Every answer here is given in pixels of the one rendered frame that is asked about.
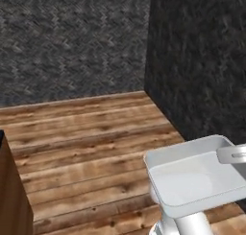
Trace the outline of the brown wooden counter cabinet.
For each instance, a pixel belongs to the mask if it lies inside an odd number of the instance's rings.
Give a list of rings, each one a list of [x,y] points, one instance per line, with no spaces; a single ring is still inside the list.
[[[34,213],[0,129],[0,235],[33,235]]]

